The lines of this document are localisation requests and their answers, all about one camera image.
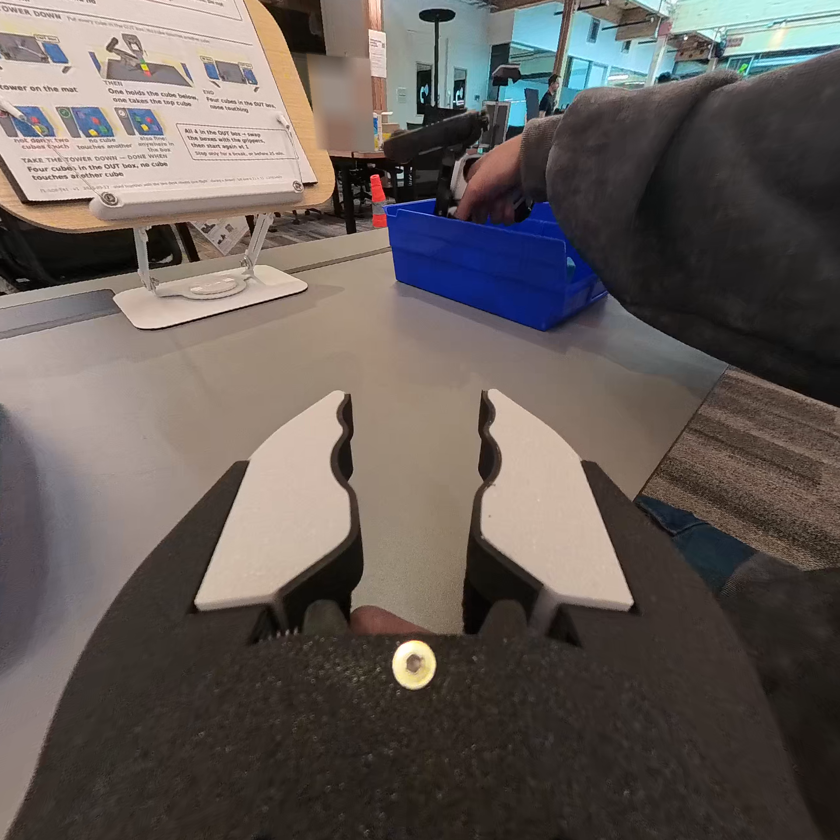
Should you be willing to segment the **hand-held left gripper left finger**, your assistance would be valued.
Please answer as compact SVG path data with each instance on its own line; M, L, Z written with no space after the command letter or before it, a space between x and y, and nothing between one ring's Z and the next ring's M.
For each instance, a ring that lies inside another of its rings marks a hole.
M345 619L363 573L353 474L351 394L331 392L250 456L194 599L200 613L261 606L277 628L303 628L332 602Z

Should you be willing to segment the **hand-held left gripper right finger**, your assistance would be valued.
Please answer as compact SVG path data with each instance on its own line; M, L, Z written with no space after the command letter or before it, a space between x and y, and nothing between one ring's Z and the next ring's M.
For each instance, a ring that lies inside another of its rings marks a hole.
M631 616L634 596L583 459L498 389L481 393L463 628L511 602L536 634L575 634L571 613Z

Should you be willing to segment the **blue plastic bin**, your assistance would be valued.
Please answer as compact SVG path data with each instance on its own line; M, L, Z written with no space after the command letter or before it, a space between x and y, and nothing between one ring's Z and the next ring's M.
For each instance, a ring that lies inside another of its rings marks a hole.
M524 327L549 331L607 297L607 289L548 203L511 226L434 215L433 199L385 207L395 278ZM576 263L565 279L566 258Z

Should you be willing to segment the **person's right hand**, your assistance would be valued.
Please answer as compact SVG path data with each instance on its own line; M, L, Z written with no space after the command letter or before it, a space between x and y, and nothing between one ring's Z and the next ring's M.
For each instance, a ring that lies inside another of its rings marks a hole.
M522 135L502 143L473 164L464 194L455 210L463 222L512 225L522 200L520 151Z

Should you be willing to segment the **person's leg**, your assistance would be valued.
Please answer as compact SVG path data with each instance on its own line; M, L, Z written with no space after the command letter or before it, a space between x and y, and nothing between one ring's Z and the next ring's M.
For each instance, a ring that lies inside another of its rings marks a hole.
M665 532L683 559L718 595L735 572L758 551L695 514L649 496L638 496L638 508Z

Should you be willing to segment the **wooden board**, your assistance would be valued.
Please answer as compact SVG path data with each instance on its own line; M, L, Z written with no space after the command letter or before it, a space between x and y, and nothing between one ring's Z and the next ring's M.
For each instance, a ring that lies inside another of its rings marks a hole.
M212 217L289 212L292 209L316 207L327 202L334 188L334 173L329 154L320 149L316 140L315 124L305 89L298 75L287 42L275 19L265 5L258 1L246 1L245 5L254 25L259 42L266 54L269 68L287 108L292 127L297 133L302 149L314 170L318 183L306 185L302 195L293 203L281 204L279 198L271 198L257 204L252 198L247 204L234 205L225 209L188 209L169 216L147 216L134 220L108 221L95 217L88 210L85 201L66 203L23 203L7 176L1 174L1 207L15 219L39 228L65 234L90 234L107 230L128 229L137 226L178 224L203 221Z

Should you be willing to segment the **printed paper sheet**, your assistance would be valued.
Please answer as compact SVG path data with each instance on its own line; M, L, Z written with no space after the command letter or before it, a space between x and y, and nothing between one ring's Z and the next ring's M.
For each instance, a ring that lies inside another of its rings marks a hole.
M191 234L218 254L230 254L243 238L249 234L247 216L212 218L190 222Z

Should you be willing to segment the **person's dark jacket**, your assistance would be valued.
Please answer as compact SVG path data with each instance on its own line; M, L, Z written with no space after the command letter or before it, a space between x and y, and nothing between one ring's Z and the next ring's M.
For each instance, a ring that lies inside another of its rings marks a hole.
M839 570L756 553L718 601L759 674L824 838L839 838Z

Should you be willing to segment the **printed instruction sheet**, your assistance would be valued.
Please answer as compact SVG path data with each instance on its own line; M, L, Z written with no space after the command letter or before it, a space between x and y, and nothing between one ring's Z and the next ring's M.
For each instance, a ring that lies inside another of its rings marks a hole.
M245 2L2 2L2 173L103 221L295 202L318 178Z

